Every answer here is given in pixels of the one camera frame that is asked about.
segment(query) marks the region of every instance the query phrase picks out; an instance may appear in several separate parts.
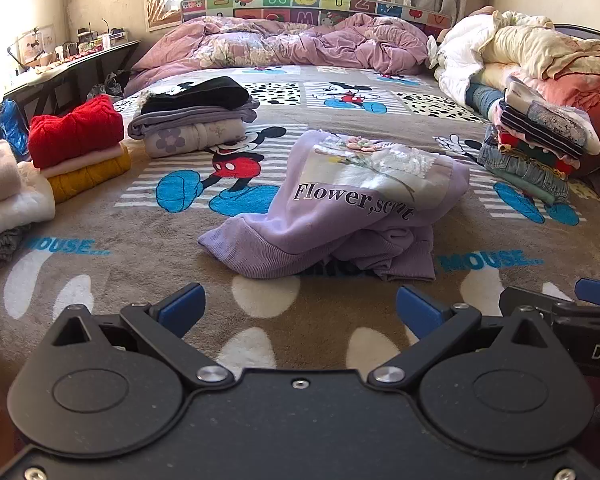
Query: blue gripper pad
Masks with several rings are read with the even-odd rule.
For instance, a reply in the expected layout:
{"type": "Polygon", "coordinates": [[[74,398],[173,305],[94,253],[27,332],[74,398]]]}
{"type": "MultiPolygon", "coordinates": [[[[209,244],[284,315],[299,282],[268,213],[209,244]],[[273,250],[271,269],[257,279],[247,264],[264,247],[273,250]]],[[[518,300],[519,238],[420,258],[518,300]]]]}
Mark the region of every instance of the blue gripper pad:
{"type": "Polygon", "coordinates": [[[193,283],[189,290],[182,294],[178,291],[173,296],[167,298],[169,302],[160,309],[158,323],[181,338],[205,314],[206,295],[202,285],[193,283]]]}
{"type": "Polygon", "coordinates": [[[395,310],[406,326],[422,339],[437,329],[452,315],[451,309],[441,306],[416,288],[405,285],[398,289],[395,310]]]}
{"type": "Polygon", "coordinates": [[[589,301],[600,306],[600,280],[580,278],[576,282],[574,291],[580,301],[589,301]]]}

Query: screw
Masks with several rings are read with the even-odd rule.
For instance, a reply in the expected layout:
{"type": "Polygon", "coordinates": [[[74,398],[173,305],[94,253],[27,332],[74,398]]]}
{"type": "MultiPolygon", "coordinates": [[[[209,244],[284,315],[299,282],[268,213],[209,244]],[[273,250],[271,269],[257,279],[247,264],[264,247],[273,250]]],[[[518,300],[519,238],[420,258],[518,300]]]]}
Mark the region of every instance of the screw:
{"type": "Polygon", "coordinates": [[[404,377],[404,370],[397,366],[381,366],[373,370],[373,378],[379,383],[399,383],[404,377]]]}
{"type": "Polygon", "coordinates": [[[24,471],[24,478],[26,480],[46,480],[46,475],[41,469],[30,467],[24,471]]]}
{"type": "Polygon", "coordinates": [[[573,469],[562,469],[558,471],[554,480],[576,480],[576,472],[573,469]]]}
{"type": "Polygon", "coordinates": [[[197,371],[197,378],[205,383],[219,383],[229,376],[229,371],[218,365],[203,366],[197,371]]]}
{"type": "Polygon", "coordinates": [[[291,383],[291,386],[298,390],[304,390],[309,387],[309,384],[311,383],[306,379],[297,379],[291,383]]]}

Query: purple sweatshirt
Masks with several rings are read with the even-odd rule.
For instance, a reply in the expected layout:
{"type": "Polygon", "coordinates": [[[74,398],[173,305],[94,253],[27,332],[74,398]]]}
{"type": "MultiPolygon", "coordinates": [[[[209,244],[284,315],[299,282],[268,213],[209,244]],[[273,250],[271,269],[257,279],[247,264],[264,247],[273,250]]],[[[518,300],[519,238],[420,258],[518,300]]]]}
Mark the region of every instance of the purple sweatshirt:
{"type": "Polygon", "coordinates": [[[229,218],[198,241],[249,278],[336,258],[387,280],[433,280],[431,224],[468,187],[468,167],[446,155],[310,130],[266,214],[229,218]]]}

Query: purple flower print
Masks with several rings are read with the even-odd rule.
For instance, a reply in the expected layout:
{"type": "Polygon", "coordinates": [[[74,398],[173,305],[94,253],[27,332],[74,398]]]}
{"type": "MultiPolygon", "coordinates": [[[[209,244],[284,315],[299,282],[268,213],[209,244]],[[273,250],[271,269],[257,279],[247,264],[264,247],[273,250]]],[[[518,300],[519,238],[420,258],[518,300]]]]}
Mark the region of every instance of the purple flower print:
{"type": "Polygon", "coordinates": [[[155,147],[158,150],[164,150],[167,153],[175,153],[178,148],[182,148],[186,141],[180,137],[179,128],[168,128],[158,132],[158,139],[155,142],[155,147]]]}

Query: alphabet headboard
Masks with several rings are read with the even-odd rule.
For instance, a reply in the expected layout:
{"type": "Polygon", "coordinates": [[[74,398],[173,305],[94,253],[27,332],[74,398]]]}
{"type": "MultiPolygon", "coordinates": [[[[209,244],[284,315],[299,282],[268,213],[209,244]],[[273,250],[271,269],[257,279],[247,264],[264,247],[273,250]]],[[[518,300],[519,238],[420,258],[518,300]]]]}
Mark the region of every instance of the alphabet headboard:
{"type": "Polygon", "coordinates": [[[451,26],[451,17],[444,14],[380,0],[183,0],[180,12],[183,22],[200,16],[231,16],[310,25],[335,25],[362,12],[402,18],[435,37],[451,26]]]}

